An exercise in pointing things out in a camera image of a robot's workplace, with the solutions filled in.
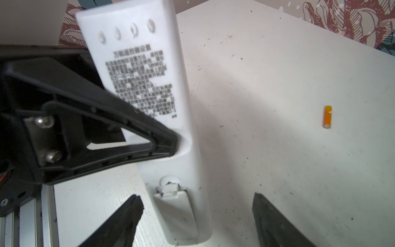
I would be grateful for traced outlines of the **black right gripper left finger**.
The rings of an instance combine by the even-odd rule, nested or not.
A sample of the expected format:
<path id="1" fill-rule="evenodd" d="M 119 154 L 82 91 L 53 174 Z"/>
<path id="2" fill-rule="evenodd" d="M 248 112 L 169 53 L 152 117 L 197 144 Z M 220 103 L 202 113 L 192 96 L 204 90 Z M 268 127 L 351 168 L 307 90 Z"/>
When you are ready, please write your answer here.
<path id="1" fill-rule="evenodd" d="M 143 215 L 140 196 L 132 195 L 109 217 L 81 247 L 131 247 L 136 228 Z"/>

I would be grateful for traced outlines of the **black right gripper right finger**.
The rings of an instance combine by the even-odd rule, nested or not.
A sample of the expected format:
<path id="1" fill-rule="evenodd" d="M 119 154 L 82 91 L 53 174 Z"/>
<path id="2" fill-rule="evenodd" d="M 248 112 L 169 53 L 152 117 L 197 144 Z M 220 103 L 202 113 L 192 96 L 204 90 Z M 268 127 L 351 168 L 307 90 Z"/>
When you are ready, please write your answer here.
<path id="1" fill-rule="evenodd" d="M 260 193 L 254 194 L 252 212 L 260 246 L 315 246 L 264 195 Z"/>

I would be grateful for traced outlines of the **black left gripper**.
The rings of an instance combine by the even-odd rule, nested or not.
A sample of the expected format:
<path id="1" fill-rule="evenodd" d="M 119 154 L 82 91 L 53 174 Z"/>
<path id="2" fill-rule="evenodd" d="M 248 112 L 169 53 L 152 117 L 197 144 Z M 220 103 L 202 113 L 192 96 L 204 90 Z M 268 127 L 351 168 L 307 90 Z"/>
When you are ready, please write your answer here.
<path id="1" fill-rule="evenodd" d="M 176 133 L 101 85 L 85 48 L 1 46 L 1 207 L 57 184 L 175 155 Z"/>

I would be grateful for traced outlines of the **white battery cover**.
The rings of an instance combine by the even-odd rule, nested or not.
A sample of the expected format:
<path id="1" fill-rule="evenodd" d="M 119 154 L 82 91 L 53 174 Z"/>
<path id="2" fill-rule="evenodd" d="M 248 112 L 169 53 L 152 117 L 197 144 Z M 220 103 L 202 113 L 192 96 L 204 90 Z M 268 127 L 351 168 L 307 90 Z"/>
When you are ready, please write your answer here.
<path id="1" fill-rule="evenodd" d="M 199 231 L 187 191 L 178 183 L 168 183 L 156 188 L 153 199 L 166 239 L 175 245 L 193 245 Z"/>

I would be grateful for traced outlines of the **orange battery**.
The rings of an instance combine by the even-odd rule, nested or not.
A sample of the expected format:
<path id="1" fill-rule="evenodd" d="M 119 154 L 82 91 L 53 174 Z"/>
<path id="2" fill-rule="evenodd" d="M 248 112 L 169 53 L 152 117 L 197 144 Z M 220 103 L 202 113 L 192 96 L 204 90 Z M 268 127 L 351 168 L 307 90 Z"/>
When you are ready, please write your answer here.
<path id="1" fill-rule="evenodd" d="M 331 119 L 332 119 L 332 107 L 325 106 L 324 108 L 324 116 L 323 116 L 323 127 L 325 129 L 331 128 Z"/>

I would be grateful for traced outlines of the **white remote control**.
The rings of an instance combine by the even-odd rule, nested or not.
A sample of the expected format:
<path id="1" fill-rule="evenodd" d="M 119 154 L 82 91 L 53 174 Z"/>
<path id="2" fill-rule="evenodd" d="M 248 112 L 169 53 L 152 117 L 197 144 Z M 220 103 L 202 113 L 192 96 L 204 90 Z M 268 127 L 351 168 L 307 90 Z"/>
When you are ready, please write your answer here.
<path id="1" fill-rule="evenodd" d="M 104 88 L 122 101 L 128 147 L 166 240 L 190 246 L 213 233 L 173 1 L 123 1 L 77 21 Z"/>

